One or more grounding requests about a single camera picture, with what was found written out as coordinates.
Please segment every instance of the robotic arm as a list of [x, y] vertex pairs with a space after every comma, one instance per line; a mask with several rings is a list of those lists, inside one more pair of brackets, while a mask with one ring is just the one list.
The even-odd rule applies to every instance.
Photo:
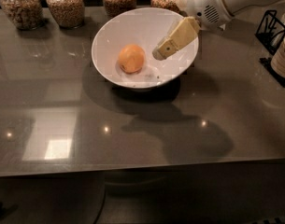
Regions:
[[231, 21], [248, 7], [264, 7], [285, 0], [178, 0], [179, 9], [200, 21], [202, 29], [212, 29]]

